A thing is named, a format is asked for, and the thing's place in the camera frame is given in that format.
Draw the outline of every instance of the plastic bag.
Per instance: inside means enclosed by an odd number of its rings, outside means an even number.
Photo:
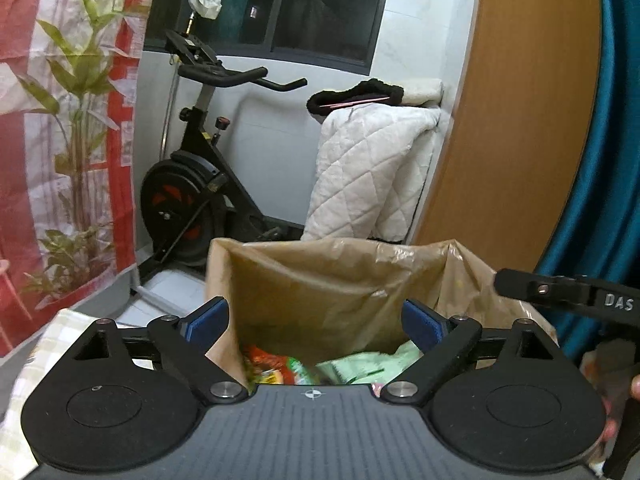
[[[508,328],[530,317],[555,336],[530,304],[498,296],[493,280],[492,269],[456,241],[412,247],[356,238],[250,244],[217,238],[206,295],[227,299],[230,321],[207,356],[246,384],[239,343],[309,367],[358,352],[393,354],[407,341],[400,320],[407,298],[485,327]]]
[[[189,0],[189,6],[193,12],[197,12],[203,18],[215,20],[222,9],[220,0]]]
[[[294,357],[273,355],[250,345],[243,349],[249,384],[316,384],[303,364]]]
[[[363,352],[334,361],[318,363],[316,369],[330,384],[382,384],[398,377],[414,364],[422,352],[411,341],[400,345],[392,355]]]

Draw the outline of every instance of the quilted blanket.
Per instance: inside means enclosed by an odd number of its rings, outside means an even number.
[[[302,239],[403,240],[433,162],[439,117],[437,107],[333,111],[322,124]]]

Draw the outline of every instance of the white wall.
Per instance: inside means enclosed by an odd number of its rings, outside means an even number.
[[[459,12],[466,5],[462,1],[386,0],[370,76],[389,82],[414,77],[442,78],[446,98],[455,95],[471,21],[468,12]],[[265,66],[269,79],[276,82],[300,77],[309,81],[305,88],[284,94],[255,85],[219,89],[208,120],[212,124],[218,115],[231,119],[232,126],[223,134],[219,147],[262,211],[302,224],[314,184],[320,131],[320,125],[306,111],[306,101],[318,91],[347,89],[368,77],[276,60],[228,56],[221,59],[233,70]],[[144,174],[158,160],[172,71],[168,54],[143,54],[134,140],[136,199]],[[169,152],[177,149],[184,129],[177,112],[194,104],[199,89],[197,83],[180,82]],[[140,215],[137,224],[140,247],[148,242]]]

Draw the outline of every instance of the wooden panel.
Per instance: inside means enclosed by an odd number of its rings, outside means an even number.
[[[599,53],[600,0],[479,0],[414,243],[456,238],[495,269],[535,267],[582,155]]]

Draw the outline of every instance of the brown plastic bag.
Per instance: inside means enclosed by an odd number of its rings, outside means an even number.
[[[241,244],[213,240],[207,298],[223,296],[231,321],[207,356],[246,384],[239,343],[305,365],[356,352],[393,353],[407,341],[407,298],[445,317],[467,314],[506,328],[520,317],[553,328],[528,303],[498,296],[492,269],[457,241],[390,245],[356,238]]]

